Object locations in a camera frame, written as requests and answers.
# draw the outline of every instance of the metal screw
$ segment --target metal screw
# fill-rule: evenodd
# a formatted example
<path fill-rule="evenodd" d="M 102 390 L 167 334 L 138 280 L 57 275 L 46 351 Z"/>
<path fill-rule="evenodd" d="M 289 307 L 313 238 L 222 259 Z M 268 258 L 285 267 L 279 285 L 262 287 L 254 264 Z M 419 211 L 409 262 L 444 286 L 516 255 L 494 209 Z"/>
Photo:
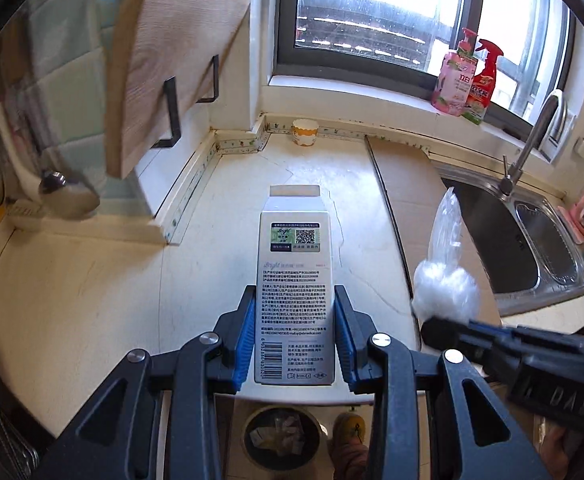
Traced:
<path fill-rule="evenodd" d="M 128 352 L 128 361 L 131 363 L 140 363 L 143 359 L 146 358 L 146 351 L 141 350 L 140 348 L 135 348 Z"/>
<path fill-rule="evenodd" d="M 198 340 L 204 345 L 213 345 L 218 343 L 218 336 L 214 332 L 204 332 L 198 336 Z"/>
<path fill-rule="evenodd" d="M 376 346 L 381 346 L 381 347 L 388 346 L 391 341 L 392 341 L 392 339 L 390 338 L 390 336 L 387 334 L 384 334 L 382 332 L 379 332 L 379 333 L 374 334 L 372 336 L 372 342 Z"/>
<path fill-rule="evenodd" d="M 463 361 L 463 354 L 461 354 L 461 352 L 459 352 L 458 350 L 456 350 L 454 348 L 451 348 L 450 350 L 446 350 L 446 352 L 444 353 L 444 356 L 448 361 L 450 361 L 451 363 L 454 363 L 455 365 L 457 365 Z"/>

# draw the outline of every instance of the kitchen counter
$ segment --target kitchen counter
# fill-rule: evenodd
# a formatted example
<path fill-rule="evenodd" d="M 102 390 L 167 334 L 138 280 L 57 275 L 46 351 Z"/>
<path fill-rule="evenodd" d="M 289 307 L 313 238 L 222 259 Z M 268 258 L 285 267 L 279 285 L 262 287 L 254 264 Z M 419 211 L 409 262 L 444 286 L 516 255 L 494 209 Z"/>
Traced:
<path fill-rule="evenodd" d="M 334 283 L 384 332 L 418 347 L 403 264 L 364 143 L 320 138 L 310 148 L 272 135 L 261 153 L 224 155 L 180 246 L 15 231 L 0 257 L 0 374 L 59 434 L 133 348 L 180 348 L 236 309 L 256 281 L 259 214 L 271 184 L 319 184 L 330 213 Z M 255 384 L 240 396 L 348 404 L 332 386 Z"/>

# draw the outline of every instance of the red spray bottle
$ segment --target red spray bottle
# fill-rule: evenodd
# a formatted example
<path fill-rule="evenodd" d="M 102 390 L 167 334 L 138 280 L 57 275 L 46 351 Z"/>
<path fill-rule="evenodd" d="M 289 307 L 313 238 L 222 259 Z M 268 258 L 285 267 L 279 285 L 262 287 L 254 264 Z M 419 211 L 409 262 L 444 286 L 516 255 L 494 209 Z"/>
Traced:
<path fill-rule="evenodd" d="M 496 86 L 496 60 L 503 56 L 503 51 L 491 41 L 480 40 L 481 46 L 476 50 L 487 50 L 488 57 L 485 60 L 485 68 L 480 74 L 474 76 L 470 93 L 467 97 L 463 117 L 480 124 L 485 117 L 485 112 L 490 105 L 490 99 Z"/>

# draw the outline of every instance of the plastic bag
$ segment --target plastic bag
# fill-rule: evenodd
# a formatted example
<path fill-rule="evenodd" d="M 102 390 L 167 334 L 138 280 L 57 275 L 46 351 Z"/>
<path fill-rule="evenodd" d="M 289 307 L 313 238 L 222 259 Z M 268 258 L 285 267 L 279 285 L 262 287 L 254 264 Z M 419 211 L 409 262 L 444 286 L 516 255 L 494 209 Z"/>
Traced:
<path fill-rule="evenodd" d="M 412 309 L 422 323 L 433 316 L 467 323 L 479 312 L 479 288 L 458 264 L 462 219 L 453 189 L 448 189 L 438 205 L 428 259 L 414 271 Z"/>

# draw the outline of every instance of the person's foot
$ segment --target person's foot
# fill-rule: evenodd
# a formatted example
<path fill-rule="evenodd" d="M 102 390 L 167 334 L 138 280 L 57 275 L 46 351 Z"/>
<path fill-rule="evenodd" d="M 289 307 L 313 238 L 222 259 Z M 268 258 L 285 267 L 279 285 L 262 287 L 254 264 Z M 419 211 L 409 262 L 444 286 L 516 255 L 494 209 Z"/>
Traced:
<path fill-rule="evenodd" d="M 355 412 L 341 413 L 334 421 L 332 446 L 363 444 L 366 437 L 366 422 Z"/>

